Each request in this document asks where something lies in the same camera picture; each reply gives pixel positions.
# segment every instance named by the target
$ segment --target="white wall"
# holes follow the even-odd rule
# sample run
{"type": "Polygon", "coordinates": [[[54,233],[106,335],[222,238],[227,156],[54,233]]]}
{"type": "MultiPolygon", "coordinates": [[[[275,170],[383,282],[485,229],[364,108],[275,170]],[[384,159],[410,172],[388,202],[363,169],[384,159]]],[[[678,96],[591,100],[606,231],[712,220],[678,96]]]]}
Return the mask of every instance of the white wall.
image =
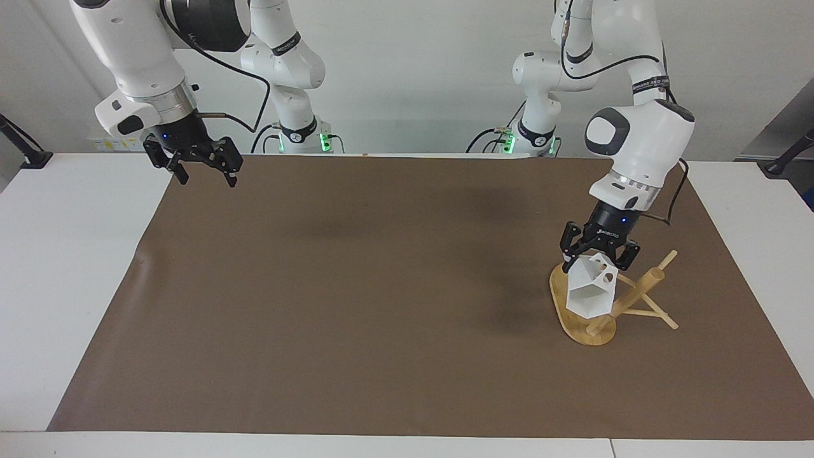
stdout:
{"type": "MultiPolygon", "coordinates": [[[[0,108],[21,123],[48,117],[47,126],[34,126],[32,133],[58,150],[80,151],[88,148],[87,113],[112,90],[112,79],[73,22],[69,1],[0,0],[0,108]],[[31,38],[47,32],[24,15],[28,4],[38,6],[41,23],[68,52],[31,38]],[[27,38],[18,37],[22,32],[27,38]],[[68,55],[85,76],[65,64],[68,55]],[[24,70],[7,70],[10,62],[24,70]],[[8,87],[25,93],[11,97],[11,109],[8,87]]],[[[811,0],[657,4],[676,97],[698,118],[687,157],[731,160],[814,75],[811,0]]],[[[325,85],[313,92],[314,107],[354,152],[460,152],[477,132],[507,122],[522,101],[511,79],[514,58],[557,49],[548,37],[548,0],[291,0],[291,7],[304,39],[328,68],[325,85]]],[[[255,81],[191,51],[177,54],[190,80],[203,87],[203,110],[253,121],[262,95],[255,81]]],[[[226,58],[237,62],[237,56],[226,58]]],[[[585,122],[599,108],[629,104],[630,81],[614,71],[592,93],[561,99],[563,154],[583,155],[585,122]]],[[[266,121],[274,120],[269,112],[266,121]]],[[[213,135],[233,135],[248,150],[251,138],[239,128],[208,124],[213,135]]]]}

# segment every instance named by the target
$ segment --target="power outlet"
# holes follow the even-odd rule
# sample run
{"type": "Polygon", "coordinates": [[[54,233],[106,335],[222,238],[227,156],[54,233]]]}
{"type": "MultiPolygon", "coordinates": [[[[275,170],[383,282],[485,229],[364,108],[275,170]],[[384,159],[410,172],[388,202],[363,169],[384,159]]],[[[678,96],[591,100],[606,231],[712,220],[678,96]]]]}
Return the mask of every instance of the power outlet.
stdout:
{"type": "Polygon", "coordinates": [[[142,143],[136,138],[93,137],[88,140],[97,152],[144,152],[142,143]]]}

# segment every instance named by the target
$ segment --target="wooden stand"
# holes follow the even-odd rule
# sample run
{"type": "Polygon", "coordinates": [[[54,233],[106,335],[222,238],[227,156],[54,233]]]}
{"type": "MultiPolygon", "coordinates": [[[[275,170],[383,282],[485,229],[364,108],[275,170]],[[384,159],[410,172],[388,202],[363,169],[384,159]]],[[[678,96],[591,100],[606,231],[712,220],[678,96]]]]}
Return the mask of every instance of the wooden stand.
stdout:
{"type": "Polygon", "coordinates": [[[678,252],[675,250],[670,252],[657,267],[647,271],[637,282],[633,282],[624,275],[619,275],[619,281],[627,284],[631,289],[614,301],[613,311],[609,315],[594,319],[582,318],[566,308],[568,275],[562,271],[562,264],[556,266],[554,271],[551,272],[549,286],[551,287],[551,296],[554,298],[554,306],[557,309],[557,317],[559,317],[562,329],[571,339],[586,346],[602,346],[611,341],[616,335],[616,319],[621,315],[660,318],[670,328],[678,329],[678,324],[647,295],[651,289],[664,280],[664,269],[670,265],[677,255],[678,252]],[[650,309],[633,309],[632,307],[640,300],[650,309]]]}

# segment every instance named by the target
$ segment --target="oval wooden base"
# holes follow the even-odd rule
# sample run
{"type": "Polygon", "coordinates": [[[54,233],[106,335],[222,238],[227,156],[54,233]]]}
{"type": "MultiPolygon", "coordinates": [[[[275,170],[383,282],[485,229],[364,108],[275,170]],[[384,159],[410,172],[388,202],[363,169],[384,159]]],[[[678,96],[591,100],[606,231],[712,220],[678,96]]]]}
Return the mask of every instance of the oval wooden base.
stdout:
{"type": "Polygon", "coordinates": [[[616,335],[616,320],[612,320],[599,334],[588,334],[588,326],[596,319],[585,319],[566,308],[568,298],[568,274],[562,271],[562,264],[556,266],[549,278],[551,297],[554,298],[554,307],[557,309],[562,330],[568,336],[585,346],[602,346],[610,342],[616,335]]]}

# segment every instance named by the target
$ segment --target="white geometric shape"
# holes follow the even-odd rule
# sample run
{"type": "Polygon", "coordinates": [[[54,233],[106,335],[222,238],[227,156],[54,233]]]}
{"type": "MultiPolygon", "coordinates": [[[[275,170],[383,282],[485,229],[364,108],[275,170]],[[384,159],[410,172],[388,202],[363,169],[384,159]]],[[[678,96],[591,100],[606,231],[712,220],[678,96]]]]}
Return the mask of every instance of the white geometric shape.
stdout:
{"type": "Polygon", "coordinates": [[[602,253],[580,257],[568,271],[566,308],[585,319],[610,314],[618,275],[619,269],[602,253]]]}

